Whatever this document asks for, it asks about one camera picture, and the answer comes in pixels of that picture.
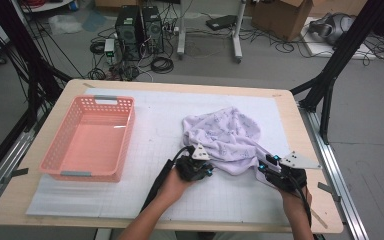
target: forearm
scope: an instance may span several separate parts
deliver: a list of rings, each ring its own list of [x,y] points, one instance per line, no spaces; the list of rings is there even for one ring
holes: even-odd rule
[[[123,231],[118,240],[147,240],[161,215],[170,207],[164,199],[155,198]]]
[[[312,240],[313,233],[311,232],[310,224],[307,220],[305,211],[287,216],[289,224],[292,228],[294,240]]]

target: white board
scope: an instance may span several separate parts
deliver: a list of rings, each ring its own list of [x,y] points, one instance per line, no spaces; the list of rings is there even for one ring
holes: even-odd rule
[[[64,182],[44,175],[28,215],[135,218],[161,168],[180,150],[181,121],[188,115],[235,106],[261,128],[261,146],[281,157],[290,152],[272,98],[93,88],[86,93],[135,98],[136,120],[121,181]],[[253,169],[239,176],[215,169],[161,219],[288,224],[280,194],[257,181]]]

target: cardboard box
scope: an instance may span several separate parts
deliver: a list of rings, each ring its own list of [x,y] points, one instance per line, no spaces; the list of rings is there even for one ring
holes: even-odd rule
[[[259,2],[252,15],[252,26],[270,31],[276,37],[292,41],[304,27],[313,6],[324,0],[275,0]]]
[[[142,6],[142,0],[95,0],[95,6],[103,8],[120,8],[123,5]]]
[[[323,17],[326,13],[345,13],[357,16],[367,0],[328,0],[311,9],[311,17]]]

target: aluminum frame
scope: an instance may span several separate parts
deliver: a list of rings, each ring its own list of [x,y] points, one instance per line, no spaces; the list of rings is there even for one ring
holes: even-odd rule
[[[322,164],[326,172],[328,173],[329,180],[332,184],[334,193],[340,196],[341,210],[347,220],[349,230],[355,240],[368,240],[366,229],[364,228],[363,222],[357,212],[354,205],[350,192],[348,191],[347,185],[344,178],[342,177],[341,170],[339,169],[338,163],[336,162],[335,155],[330,145],[324,143],[322,136],[319,134],[320,131],[320,120],[315,112],[308,112],[305,109],[300,109],[304,112],[303,116],[307,117],[307,120],[311,126],[311,132],[315,138],[318,150],[322,157]]]

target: human hand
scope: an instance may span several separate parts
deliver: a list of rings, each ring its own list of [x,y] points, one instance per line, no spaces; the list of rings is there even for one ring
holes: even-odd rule
[[[283,190],[278,189],[280,195],[282,195],[283,199],[283,210],[288,217],[289,220],[295,219],[303,219],[303,221],[307,221],[307,213],[305,211],[304,203],[302,199],[295,195],[294,193],[285,192]],[[313,200],[313,196],[308,190],[307,186],[302,188],[302,192],[304,196],[307,198],[308,205],[311,206],[311,202]]]
[[[173,168],[161,186],[157,198],[171,205],[179,200],[184,191],[193,183],[181,179],[178,170]]]

